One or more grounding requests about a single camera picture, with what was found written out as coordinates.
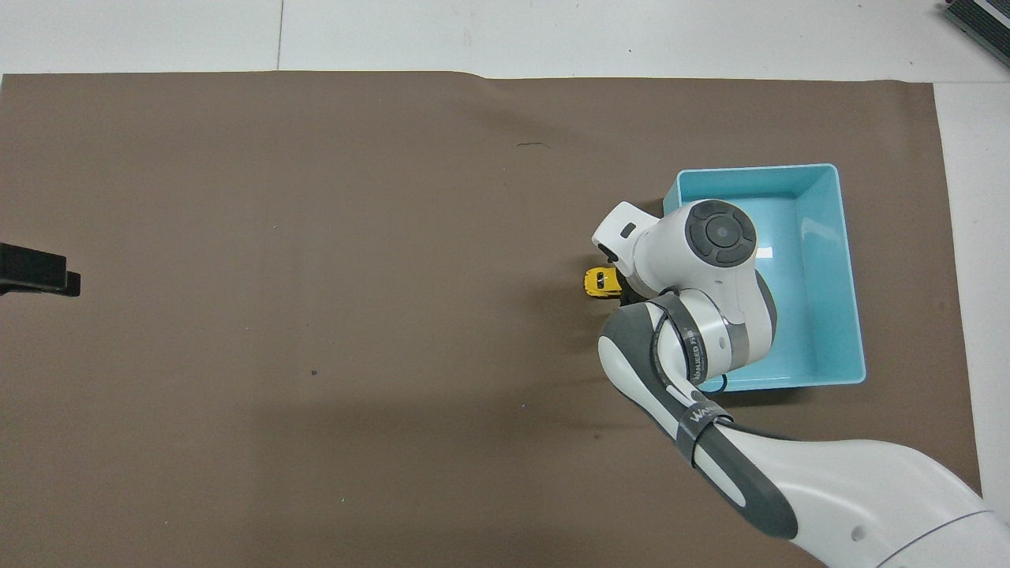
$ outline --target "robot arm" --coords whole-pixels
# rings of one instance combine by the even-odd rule
[[[883,442],[756,434],[696,388],[761,359],[774,337],[740,209],[707,200],[656,219],[622,203],[593,241],[648,298],[607,319],[604,371],[751,525],[834,568],[1007,565],[1010,529],[935,461]]]

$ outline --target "light blue plastic bin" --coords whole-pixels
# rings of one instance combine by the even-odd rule
[[[728,374],[726,390],[862,382],[867,376],[838,170],[831,164],[685,170],[663,200],[716,198],[758,228],[756,266],[779,310],[768,357]],[[709,380],[713,390],[722,379]]]

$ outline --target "brown paper mat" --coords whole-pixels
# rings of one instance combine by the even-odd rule
[[[7,76],[0,240],[83,293],[0,298],[0,564],[816,566],[610,386],[580,286],[617,201],[819,162],[868,379],[722,400],[978,489],[929,85]]]

